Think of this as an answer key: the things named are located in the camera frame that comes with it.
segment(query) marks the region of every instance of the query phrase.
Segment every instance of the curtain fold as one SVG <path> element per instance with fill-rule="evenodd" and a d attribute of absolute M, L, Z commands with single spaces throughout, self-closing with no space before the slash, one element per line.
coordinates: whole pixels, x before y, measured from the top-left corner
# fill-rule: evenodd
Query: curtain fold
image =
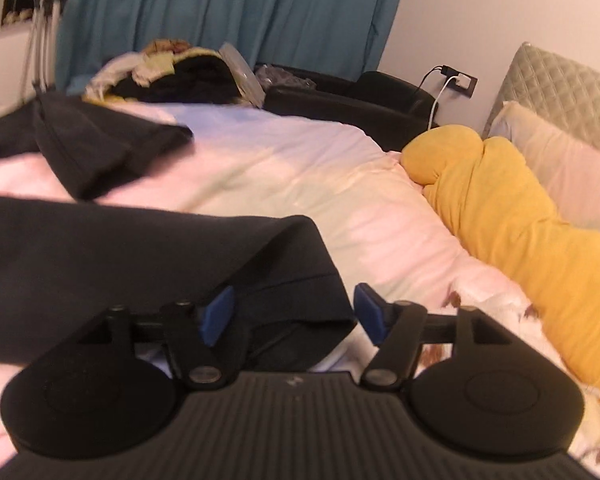
<path fill-rule="evenodd" d="M 68 0 L 56 79 L 81 90 L 115 56 L 156 38 L 356 79 L 378 66 L 399 0 Z"/>

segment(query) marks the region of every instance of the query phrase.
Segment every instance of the beige headboard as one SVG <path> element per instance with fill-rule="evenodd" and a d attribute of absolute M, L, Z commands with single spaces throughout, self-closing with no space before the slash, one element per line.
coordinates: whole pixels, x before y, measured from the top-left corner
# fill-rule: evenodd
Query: beige headboard
<path fill-rule="evenodd" d="M 600 150 L 600 72 L 523 43 L 502 83 L 484 136 L 504 101 L 518 101 Z"/>

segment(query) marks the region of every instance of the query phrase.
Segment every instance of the wall socket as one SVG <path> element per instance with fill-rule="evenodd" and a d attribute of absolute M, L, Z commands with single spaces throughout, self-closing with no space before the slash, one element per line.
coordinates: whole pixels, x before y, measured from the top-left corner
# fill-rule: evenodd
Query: wall socket
<path fill-rule="evenodd" d="M 442 67 L 443 76 L 446 76 L 447 79 L 453 77 L 455 75 L 460 76 L 460 80 L 453 79 L 446 86 L 447 88 L 451 88 L 462 95 L 466 95 L 467 97 L 471 97 L 474 94 L 475 86 L 478 84 L 478 78 L 468 75 L 464 72 L 460 72 L 455 68 L 451 68 L 450 66 L 444 65 Z"/>

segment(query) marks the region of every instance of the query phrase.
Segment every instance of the black leather armchair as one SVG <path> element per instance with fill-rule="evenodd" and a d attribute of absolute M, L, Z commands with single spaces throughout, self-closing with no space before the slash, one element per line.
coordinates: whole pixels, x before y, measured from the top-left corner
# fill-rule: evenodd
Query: black leather armchair
<path fill-rule="evenodd" d="M 283 67 L 309 78 L 317 89 L 273 86 L 264 109 L 282 116 L 302 116 L 352 124 L 385 151 L 400 151 L 426 131 L 433 97 L 414 85 L 383 74 L 365 72 L 358 81 Z"/>

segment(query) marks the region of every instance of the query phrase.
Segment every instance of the yellow pillow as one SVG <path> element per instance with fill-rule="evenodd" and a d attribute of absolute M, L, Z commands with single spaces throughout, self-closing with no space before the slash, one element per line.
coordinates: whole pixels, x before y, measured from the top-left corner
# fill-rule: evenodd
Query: yellow pillow
<path fill-rule="evenodd" d="M 576 377 L 600 389 L 600 233 L 564 222 L 502 137 L 443 126 L 411 141 L 402 165 L 467 251 L 520 284 Z"/>

